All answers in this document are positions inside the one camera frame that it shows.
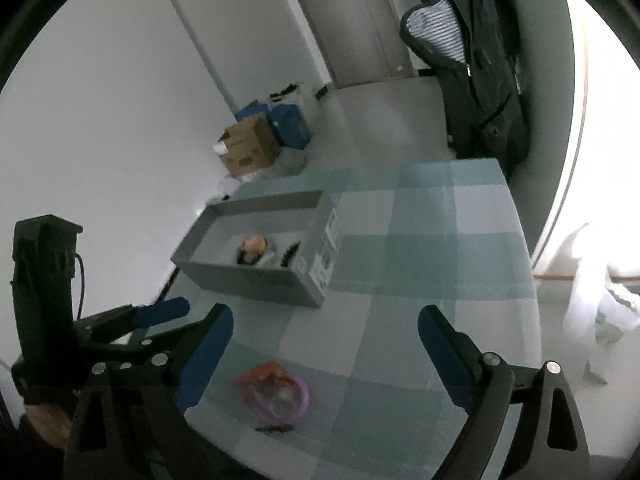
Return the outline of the left hand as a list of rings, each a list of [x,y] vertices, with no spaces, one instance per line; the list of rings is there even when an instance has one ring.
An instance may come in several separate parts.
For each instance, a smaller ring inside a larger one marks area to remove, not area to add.
[[[72,421],[62,410],[50,404],[26,404],[25,414],[32,428],[48,445],[66,450]]]

